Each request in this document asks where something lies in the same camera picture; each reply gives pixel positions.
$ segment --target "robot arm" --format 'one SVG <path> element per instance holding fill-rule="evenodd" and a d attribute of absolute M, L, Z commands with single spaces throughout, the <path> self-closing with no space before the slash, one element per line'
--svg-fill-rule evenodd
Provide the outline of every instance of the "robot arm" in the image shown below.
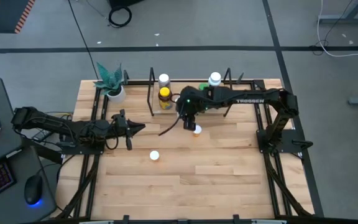
<path fill-rule="evenodd" d="M 218 109 L 243 103 L 267 103 L 277 111 L 275 121 L 267 127 L 266 138 L 270 144 L 278 144 L 288 120 L 298 116 L 296 96 L 286 90 L 232 90 L 222 86 L 207 87 L 204 90 L 185 87 L 177 100 L 176 111 L 184 121 L 183 128 L 194 131 L 196 114 L 210 108 Z"/>
<path fill-rule="evenodd" d="M 15 130 L 40 128 L 72 138 L 74 146 L 95 147 L 107 139 L 126 137 L 127 149 L 132 149 L 130 138 L 145 128 L 145 124 L 125 119 L 125 111 L 112 116 L 112 123 L 106 120 L 68 121 L 47 115 L 33 107 L 16 108 L 11 123 Z"/>

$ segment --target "blue light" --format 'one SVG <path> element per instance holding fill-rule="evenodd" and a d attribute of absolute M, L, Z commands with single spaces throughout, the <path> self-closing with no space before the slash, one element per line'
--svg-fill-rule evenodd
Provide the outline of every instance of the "blue light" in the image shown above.
<path fill-rule="evenodd" d="M 28 205 L 28 206 L 32 207 L 32 208 L 38 208 L 41 205 L 42 205 L 42 199 L 40 199 L 37 203 L 35 203 L 33 205 Z"/>

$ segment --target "potted plant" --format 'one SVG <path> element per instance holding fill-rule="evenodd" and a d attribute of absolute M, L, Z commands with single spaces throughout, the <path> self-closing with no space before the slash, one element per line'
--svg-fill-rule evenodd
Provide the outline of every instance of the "potted plant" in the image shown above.
<path fill-rule="evenodd" d="M 115 72 L 109 72 L 98 63 L 98 70 L 102 80 L 94 82 L 95 87 L 102 89 L 102 94 L 107 95 L 113 103 L 121 103 L 125 99 L 125 90 L 122 86 L 127 84 L 127 73 L 124 70 L 124 80 L 122 80 L 121 64 Z"/>

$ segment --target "wooden tabletop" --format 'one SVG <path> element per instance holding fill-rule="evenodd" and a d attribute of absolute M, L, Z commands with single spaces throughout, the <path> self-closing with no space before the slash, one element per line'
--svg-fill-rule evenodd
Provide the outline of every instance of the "wooden tabletop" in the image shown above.
<path fill-rule="evenodd" d="M 279 79 L 264 80 L 267 88 L 281 88 Z M 187 85 L 172 83 L 173 92 Z M 245 89 L 246 85 L 235 85 Z M 147 85 L 125 86 L 125 102 L 108 104 L 107 118 L 125 109 L 126 118 L 145 123 L 146 128 L 132 139 L 133 150 L 127 151 L 124 138 L 116 150 L 105 150 L 100 158 L 92 219 L 231 219 L 273 218 L 269 185 L 263 156 L 258 150 L 255 130 L 257 120 L 253 105 L 233 105 L 224 118 L 225 108 L 208 111 L 196 117 L 203 128 L 199 137 L 183 129 L 181 121 L 167 134 L 157 134 L 176 119 L 172 111 L 162 113 L 153 90 L 147 106 Z M 89 120 L 95 88 L 91 80 L 83 80 L 73 115 L 74 121 Z M 99 102 L 98 119 L 103 97 Z M 276 112 L 271 109 L 274 119 Z M 115 139 L 109 141 L 113 146 Z M 149 154 L 157 150 L 160 159 L 151 161 Z M 83 156 L 75 156 L 62 168 L 56 200 L 64 207 L 78 188 Z M 302 206 L 313 213 L 301 161 L 293 155 L 281 154 L 287 186 Z M 278 187 L 280 211 L 284 214 Z M 81 214 L 85 214 L 84 194 Z"/>

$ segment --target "white cable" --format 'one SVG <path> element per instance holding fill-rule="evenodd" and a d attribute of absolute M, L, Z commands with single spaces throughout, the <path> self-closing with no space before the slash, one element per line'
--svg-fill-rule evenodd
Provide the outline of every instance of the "white cable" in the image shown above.
<path fill-rule="evenodd" d="M 325 48 L 324 48 L 324 45 L 321 43 L 321 40 L 320 40 L 320 33 L 319 33 L 319 27 L 320 27 L 320 17 L 321 17 L 321 14 L 323 13 L 323 0 L 321 0 L 321 9 L 320 9 L 320 14 L 318 16 L 318 19 L 317 19 L 317 38 L 318 38 L 318 42 L 320 43 L 320 46 L 323 48 L 323 50 L 330 56 L 332 57 L 348 57 L 348 56 L 356 56 L 358 54 L 348 54 L 348 55 L 333 55 L 331 53 L 329 53 Z"/>

